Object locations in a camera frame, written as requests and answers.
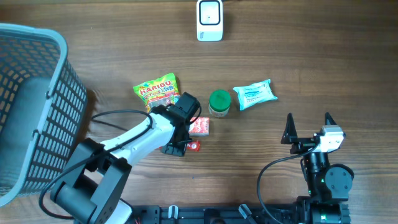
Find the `small red tissue pack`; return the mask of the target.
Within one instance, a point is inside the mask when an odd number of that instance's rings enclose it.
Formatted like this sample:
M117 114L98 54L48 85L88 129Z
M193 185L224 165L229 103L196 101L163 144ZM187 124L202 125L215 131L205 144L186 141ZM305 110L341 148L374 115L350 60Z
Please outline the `small red tissue pack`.
M191 136L207 136L210 133L210 119L199 117L190 125L189 134Z

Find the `Haribo gummy candy bag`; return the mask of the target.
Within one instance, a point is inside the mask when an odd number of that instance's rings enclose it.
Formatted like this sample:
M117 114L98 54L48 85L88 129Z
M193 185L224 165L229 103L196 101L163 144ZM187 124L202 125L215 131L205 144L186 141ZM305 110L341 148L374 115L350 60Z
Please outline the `Haribo gummy candy bag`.
M174 73L150 80L133 87L135 94L144 102L147 112L153 107L175 104L180 98Z

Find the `red Nescafe coffee stick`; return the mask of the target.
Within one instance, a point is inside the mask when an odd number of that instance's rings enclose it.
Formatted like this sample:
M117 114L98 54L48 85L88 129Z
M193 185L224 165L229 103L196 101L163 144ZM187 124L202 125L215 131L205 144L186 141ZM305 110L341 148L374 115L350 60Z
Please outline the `red Nescafe coffee stick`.
M180 141L175 143L168 143L165 146L160 147L161 151L172 151L175 153L180 151L186 151L187 149L198 151L200 149L200 141Z

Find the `green lid jar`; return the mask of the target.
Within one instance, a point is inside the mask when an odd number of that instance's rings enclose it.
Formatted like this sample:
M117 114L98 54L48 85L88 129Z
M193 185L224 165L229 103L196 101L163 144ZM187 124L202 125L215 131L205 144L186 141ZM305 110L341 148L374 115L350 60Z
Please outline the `green lid jar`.
M215 90L209 97L209 112L216 118L225 117L231 106L231 96L226 90Z

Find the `light blue wet wipes pack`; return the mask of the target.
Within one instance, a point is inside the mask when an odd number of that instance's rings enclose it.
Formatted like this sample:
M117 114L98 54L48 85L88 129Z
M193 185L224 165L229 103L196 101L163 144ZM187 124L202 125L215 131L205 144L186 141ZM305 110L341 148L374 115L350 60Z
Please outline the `light blue wet wipes pack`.
M236 86L233 88L233 91L237 93L240 111L258 103L278 99L271 90L270 79L253 83L248 86Z

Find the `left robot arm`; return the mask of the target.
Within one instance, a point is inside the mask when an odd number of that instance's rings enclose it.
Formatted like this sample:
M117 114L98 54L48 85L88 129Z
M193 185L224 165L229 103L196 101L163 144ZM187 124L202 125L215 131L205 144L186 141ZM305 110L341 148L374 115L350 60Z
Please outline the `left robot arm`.
M130 223L133 207L121 194L131 169L160 147L184 154L195 113L201 113L197 101L160 105L118 137L103 142L83 140L63 172L43 192L74 223Z

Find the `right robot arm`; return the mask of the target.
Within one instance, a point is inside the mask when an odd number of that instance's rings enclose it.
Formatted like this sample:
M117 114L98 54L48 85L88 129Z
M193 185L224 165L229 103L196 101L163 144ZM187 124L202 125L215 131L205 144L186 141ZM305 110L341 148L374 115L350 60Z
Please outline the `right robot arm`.
M287 115L281 143L290 144L290 153L301 158L300 166L309 194L297 198L297 223L351 223L345 202L349 199L354 172L343 164L331 165L328 158L340 148L345 136L330 113L326 113L325 124L319 132L310 138L300 138L292 114Z

